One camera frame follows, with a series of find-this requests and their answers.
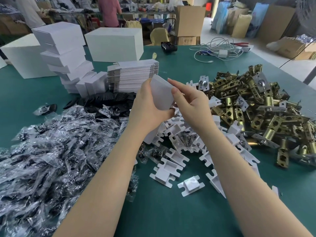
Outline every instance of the green table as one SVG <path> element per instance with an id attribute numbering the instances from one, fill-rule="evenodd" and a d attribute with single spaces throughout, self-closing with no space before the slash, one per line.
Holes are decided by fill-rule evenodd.
<path id="1" fill-rule="evenodd" d="M 87 59 L 91 60 L 89 51 Z M 241 73 L 249 65 L 263 64 L 263 71 L 269 81 L 278 81 L 290 95 L 292 101 L 302 100 L 302 113 L 313 116 L 316 113 L 316 91 L 294 77 L 266 62 L 253 53 L 244 53 L 233 61 L 224 62 L 213 58 L 213 63 L 199 63 L 193 58 L 194 51 L 188 46 L 180 46 L 178 51 L 165 55 L 160 47 L 145 46 L 142 59 L 149 59 L 157 53 L 160 63 L 159 75 L 183 83 L 197 82 L 200 75 L 210 79 L 217 71 Z M 106 71 L 111 63 L 94 63 L 95 71 Z M 0 69 L 0 109 L 1 135 L 0 146 L 10 147 L 10 141 L 23 127 L 41 123 L 43 117 L 32 114 L 45 103 L 58 105 L 58 113 L 73 98 L 63 88 L 58 77 L 22 79 L 14 67 Z M 168 141 L 163 142 L 171 147 Z M 313 168 L 290 163 L 287 171 L 274 167 L 276 151 L 269 148 L 257 148 L 251 151 L 261 163 L 260 175 L 271 187 L 277 186 L 283 193 L 281 200 L 297 218 L 316 235 L 316 172 Z M 140 177 L 136 198 L 133 203 L 125 202 L 115 236 L 242 236 L 227 200 L 211 186 L 205 167 L 197 155 L 185 153 L 190 158 L 180 178 L 171 181 L 171 189 L 149 177 L 155 173 L 155 164 L 138 164 L 136 174 Z M 205 187 L 189 196 L 182 197 L 182 189 L 177 184 L 194 175 L 200 176 Z"/>

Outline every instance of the grey floor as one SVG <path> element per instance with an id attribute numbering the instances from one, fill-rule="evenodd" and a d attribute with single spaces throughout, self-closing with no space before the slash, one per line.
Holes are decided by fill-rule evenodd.
<path id="1" fill-rule="evenodd" d="M 214 37 L 229 38 L 229 35 L 216 34 L 214 30 L 211 30 L 211 19 L 206 17 L 203 23 L 203 29 L 201 34 L 201 43 L 206 44 L 210 42 Z M 282 66 L 288 58 L 282 57 L 273 51 L 270 51 L 265 47 L 265 44 L 261 43 L 258 39 L 234 39 L 234 42 L 249 42 L 254 45 L 252 52 L 275 65 L 276 67 Z M 302 61 L 289 61 L 281 69 L 296 79 L 304 81 L 306 76 L 316 66 L 316 60 L 302 60 Z M 316 90 L 316 79 L 310 83 L 310 86 Z"/>

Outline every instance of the stack of flat boxes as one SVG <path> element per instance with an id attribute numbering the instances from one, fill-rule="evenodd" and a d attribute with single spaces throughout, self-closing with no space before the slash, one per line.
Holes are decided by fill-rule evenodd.
<path id="1" fill-rule="evenodd" d="M 33 28 L 32 31 L 46 50 L 41 53 L 42 59 L 50 71 L 60 76 L 61 83 L 68 93 L 79 93 L 86 97 L 106 91 L 107 73 L 97 74 L 92 71 L 92 62 L 85 58 L 85 40 L 79 25 L 58 22 Z"/>

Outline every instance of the hand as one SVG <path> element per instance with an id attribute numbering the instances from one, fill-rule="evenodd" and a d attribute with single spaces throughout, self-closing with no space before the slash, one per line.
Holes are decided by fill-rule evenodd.
<path id="1" fill-rule="evenodd" d="M 202 91 L 172 79 L 168 79 L 168 82 L 174 86 L 171 93 L 183 118 L 198 135 L 215 125 L 209 99 Z"/>
<path id="2" fill-rule="evenodd" d="M 173 108 L 161 111 L 155 107 L 150 81 L 151 78 L 146 80 L 137 92 L 128 120 L 128 127 L 136 128 L 137 131 L 144 132 L 144 135 L 174 116 Z"/>

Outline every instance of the person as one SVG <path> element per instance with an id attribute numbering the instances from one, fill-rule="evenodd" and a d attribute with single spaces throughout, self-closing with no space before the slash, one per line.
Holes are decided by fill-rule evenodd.
<path id="1" fill-rule="evenodd" d="M 117 13 L 122 14 L 118 0 L 98 0 L 99 11 L 105 27 L 119 27 Z"/>
<path id="2" fill-rule="evenodd" d="M 221 185 L 245 237 L 312 237 L 216 127 L 207 96 L 168 79 L 179 110 L 207 146 Z M 158 110 L 150 79 L 137 92 L 128 125 L 109 156 L 54 233 L 112 237 L 123 207 L 135 156 L 145 136 L 173 117 Z"/>
<path id="3" fill-rule="evenodd" d="M 32 29 L 45 25 L 41 19 L 41 17 L 45 17 L 45 15 L 38 8 L 35 0 L 15 0 L 15 3 L 29 28 Z"/>

